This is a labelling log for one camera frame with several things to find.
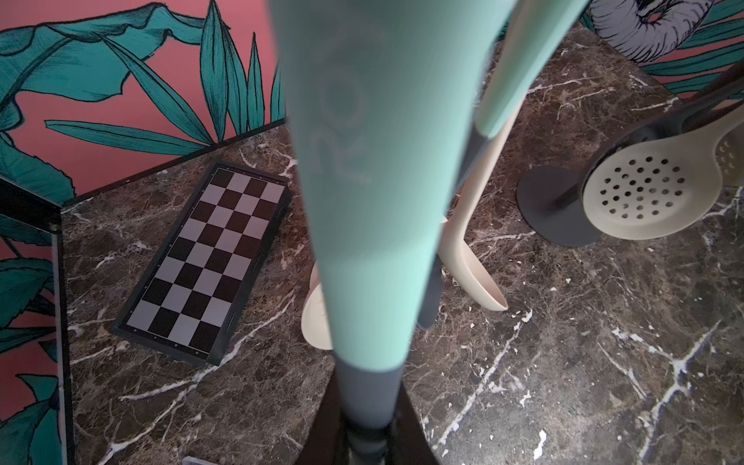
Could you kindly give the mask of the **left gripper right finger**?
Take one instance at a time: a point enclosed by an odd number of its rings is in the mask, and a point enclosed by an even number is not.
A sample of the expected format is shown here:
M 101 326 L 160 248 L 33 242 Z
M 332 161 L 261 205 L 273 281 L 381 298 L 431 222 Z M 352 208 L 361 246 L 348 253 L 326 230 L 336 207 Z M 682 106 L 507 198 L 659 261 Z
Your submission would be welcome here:
M 396 465 L 438 465 L 424 430 L 404 386 L 400 387 L 393 421 L 389 426 L 386 463 Z

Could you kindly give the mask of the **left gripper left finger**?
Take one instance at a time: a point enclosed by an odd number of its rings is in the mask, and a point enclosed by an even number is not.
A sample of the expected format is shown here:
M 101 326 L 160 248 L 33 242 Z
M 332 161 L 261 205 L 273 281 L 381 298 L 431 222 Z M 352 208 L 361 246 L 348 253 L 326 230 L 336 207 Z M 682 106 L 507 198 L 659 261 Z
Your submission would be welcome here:
M 333 371 L 305 445 L 294 464 L 348 465 L 346 427 L 337 374 Z

